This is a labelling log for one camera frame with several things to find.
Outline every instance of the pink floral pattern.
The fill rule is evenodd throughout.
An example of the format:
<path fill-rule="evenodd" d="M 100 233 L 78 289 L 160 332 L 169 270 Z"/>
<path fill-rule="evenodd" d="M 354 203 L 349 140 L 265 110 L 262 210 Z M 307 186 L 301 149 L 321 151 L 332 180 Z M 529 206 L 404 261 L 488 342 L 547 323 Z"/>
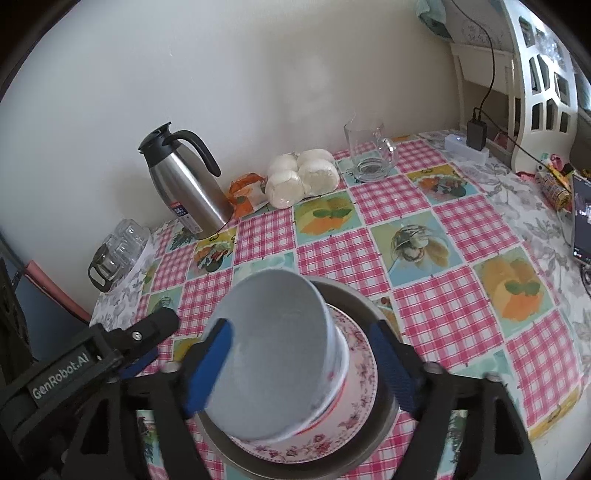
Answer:
<path fill-rule="evenodd" d="M 374 406 L 377 367 L 369 342 L 349 316 L 337 308 L 329 307 L 349 345 L 349 370 L 342 395 L 332 411 L 317 425 L 290 439 L 268 445 L 232 439 L 256 457 L 276 463 L 318 460 L 353 438 Z"/>

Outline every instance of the tablecloth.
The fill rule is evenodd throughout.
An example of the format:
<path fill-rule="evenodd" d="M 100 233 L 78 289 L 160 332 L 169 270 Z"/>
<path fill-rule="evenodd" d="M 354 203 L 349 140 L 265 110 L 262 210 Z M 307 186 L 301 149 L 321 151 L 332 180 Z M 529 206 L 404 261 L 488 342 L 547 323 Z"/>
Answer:
<path fill-rule="evenodd" d="M 335 154 L 337 190 L 286 210 L 266 207 L 197 241 L 178 222 L 154 233 L 157 252 L 117 296 L 101 295 L 91 323 L 128 327 L 160 306 L 181 328 L 148 371 L 202 333 L 232 283 L 289 268 L 346 283 L 372 299 L 400 338 L 428 361 L 480 377 L 496 371 L 531 438 L 575 404 L 591 369 L 588 299 L 556 214 L 534 186 L 491 157 L 475 166 L 445 151 L 438 131 L 398 143 L 386 179 L 358 183 Z M 149 413 L 152 473 L 160 468 Z M 454 470 L 464 412 L 450 422 L 439 478 Z M 377 451 L 346 478 L 390 478 L 415 423 L 405 413 Z M 226 469 L 190 425 L 212 478 Z"/>

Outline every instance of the stainless steel bowl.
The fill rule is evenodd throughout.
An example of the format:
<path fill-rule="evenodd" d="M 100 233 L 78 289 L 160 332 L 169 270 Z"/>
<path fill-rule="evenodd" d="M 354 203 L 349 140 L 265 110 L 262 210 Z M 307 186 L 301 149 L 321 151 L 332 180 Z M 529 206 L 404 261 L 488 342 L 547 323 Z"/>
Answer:
<path fill-rule="evenodd" d="M 343 310 L 366 333 L 369 326 L 384 315 L 358 291 L 342 283 L 321 277 L 308 277 L 327 303 Z M 195 421 L 207 444 L 230 465 L 253 479 L 332 480 L 363 463 L 375 451 L 392 428 L 398 402 L 388 391 L 378 365 L 378 392 L 374 407 L 363 427 L 346 445 L 324 458 L 306 463 L 273 463 L 242 450 L 218 429 L 205 412 Z"/>

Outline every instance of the smartphone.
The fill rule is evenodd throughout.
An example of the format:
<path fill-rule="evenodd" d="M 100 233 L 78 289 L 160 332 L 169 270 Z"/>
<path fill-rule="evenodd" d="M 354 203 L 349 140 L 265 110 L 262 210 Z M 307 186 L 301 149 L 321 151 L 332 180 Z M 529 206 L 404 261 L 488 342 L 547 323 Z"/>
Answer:
<path fill-rule="evenodd" d="M 573 257 L 591 266 L 591 182 L 573 175 Z"/>

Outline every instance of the white power strip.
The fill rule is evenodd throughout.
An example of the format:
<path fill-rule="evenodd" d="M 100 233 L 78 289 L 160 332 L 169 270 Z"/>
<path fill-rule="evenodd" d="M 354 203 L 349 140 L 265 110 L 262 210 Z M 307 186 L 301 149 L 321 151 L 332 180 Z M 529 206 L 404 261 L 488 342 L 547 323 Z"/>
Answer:
<path fill-rule="evenodd" d="M 478 165 L 484 165 L 490 153 L 488 148 L 484 147 L 481 151 L 474 150 L 472 147 L 466 145 L 466 137 L 460 135 L 448 135 L 445 138 L 445 149 L 448 152 L 455 153 L 461 157 L 473 161 Z"/>

